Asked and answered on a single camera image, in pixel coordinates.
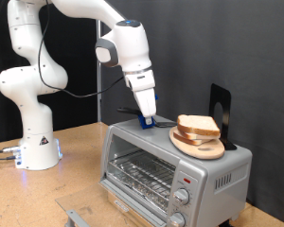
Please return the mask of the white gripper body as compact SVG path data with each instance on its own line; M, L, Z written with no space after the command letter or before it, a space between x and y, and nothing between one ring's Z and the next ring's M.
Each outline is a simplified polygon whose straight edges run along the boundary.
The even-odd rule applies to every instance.
M126 74L126 85L132 90L137 105L144 117L156 114L155 80L152 70L139 74Z

